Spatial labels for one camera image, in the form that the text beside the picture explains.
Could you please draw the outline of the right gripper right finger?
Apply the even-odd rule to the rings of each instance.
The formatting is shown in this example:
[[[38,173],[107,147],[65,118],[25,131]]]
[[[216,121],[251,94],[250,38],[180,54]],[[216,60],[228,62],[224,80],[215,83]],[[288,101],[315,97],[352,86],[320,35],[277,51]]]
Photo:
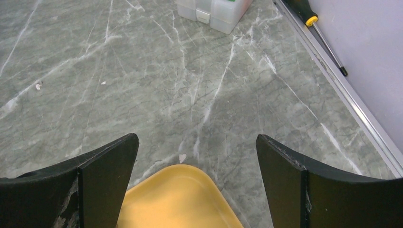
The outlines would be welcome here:
[[[402,179],[337,169],[263,134],[256,150],[274,227],[402,227]]]

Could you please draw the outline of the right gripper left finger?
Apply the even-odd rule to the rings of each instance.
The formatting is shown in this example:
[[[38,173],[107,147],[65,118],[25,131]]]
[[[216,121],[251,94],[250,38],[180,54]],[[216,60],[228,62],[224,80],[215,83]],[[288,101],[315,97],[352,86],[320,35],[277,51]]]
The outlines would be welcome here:
[[[3,228],[114,228],[139,148],[134,133],[0,180]]]

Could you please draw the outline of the yellow serving tray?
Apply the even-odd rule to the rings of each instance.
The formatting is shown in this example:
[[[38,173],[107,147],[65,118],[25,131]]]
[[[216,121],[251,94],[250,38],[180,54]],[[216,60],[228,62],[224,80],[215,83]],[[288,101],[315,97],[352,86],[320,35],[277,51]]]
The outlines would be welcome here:
[[[202,170],[168,166],[125,194],[118,228],[241,228],[243,225]]]

